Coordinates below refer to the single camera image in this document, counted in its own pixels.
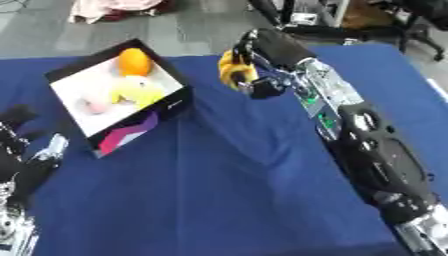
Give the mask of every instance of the box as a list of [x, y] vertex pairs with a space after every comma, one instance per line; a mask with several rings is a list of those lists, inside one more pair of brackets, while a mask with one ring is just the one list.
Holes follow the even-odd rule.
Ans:
[[[95, 94], [99, 87], [109, 90], [109, 86], [123, 79], [116, 60], [128, 48], [139, 48], [152, 59], [154, 65], [148, 81], [162, 88], [164, 97], [140, 109], [131, 102], [124, 102], [109, 104], [109, 110], [102, 114], [86, 112], [81, 107], [86, 92]], [[192, 90], [187, 80], [138, 39], [84, 57], [45, 76], [98, 157], [108, 155], [154, 129], [159, 122], [174, 117], [192, 102]]]

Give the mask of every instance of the fabric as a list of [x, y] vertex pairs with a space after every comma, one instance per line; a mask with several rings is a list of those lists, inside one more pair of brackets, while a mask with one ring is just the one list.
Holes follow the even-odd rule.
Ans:
[[[425, 79], [386, 45], [316, 53], [394, 121], [446, 203], [447, 106]], [[34, 106], [42, 118], [29, 129], [68, 120], [42, 74], [73, 59], [0, 60], [0, 109]], [[295, 97], [250, 100], [219, 83], [218, 60], [170, 58], [194, 106], [105, 158], [73, 131], [63, 166], [33, 200], [35, 255], [406, 255]]]
[[76, 17], [80, 16], [91, 24], [114, 10], [142, 11], [157, 6], [162, 1], [164, 0], [76, 0], [68, 20], [74, 23]]

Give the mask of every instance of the orange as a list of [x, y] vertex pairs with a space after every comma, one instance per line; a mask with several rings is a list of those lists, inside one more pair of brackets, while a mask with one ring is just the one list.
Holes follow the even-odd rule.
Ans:
[[118, 70], [122, 76], [147, 76], [152, 60], [140, 49], [129, 48], [118, 56]]

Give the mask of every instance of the toy fruit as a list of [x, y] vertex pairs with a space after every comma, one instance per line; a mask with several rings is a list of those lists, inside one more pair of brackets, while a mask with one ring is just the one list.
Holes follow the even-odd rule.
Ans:
[[233, 72], [241, 72], [247, 82], [258, 79], [258, 73], [253, 64], [233, 64], [232, 51], [227, 51], [222, 56], [218, 64], [221, 82], [229, 85], [232, 89], [238, 90], [236, 84], [232, 81], [231, 75]]
[[152, 66], [152, 60], [137, 48], [126, 49], [118, 56], [118, 70], [122, 76], [146, 76]]
[[164, 94], [162, 88], [151, 84], [146, 77], [127, 76], [113, 86], [110, 100], [113, 104], [120, 102], [121, 99], [132, 101], [140, 110], [162, 99]]

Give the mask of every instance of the gray floor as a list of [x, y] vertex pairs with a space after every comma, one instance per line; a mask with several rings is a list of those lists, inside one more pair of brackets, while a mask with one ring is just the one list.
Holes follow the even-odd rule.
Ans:
[[[0, 14], [0, 58], [73, 56], [94, 53], [130, 38], [140, 38], [165, 56], [205, 55], [228, 49], [245, 31], [268, 26], [244, 0], [176, 0], [175, 13], [94, 25], [66, 22], [71, 0], [29, 0], [19, 13]], [[14, 9], [0, 6], [0, 11]], [[448, 44], [448, 34], [434, 31]], [[448, 90], [448, 60], [432, 61], [433, 51], [411, 45], [409, 60]]]

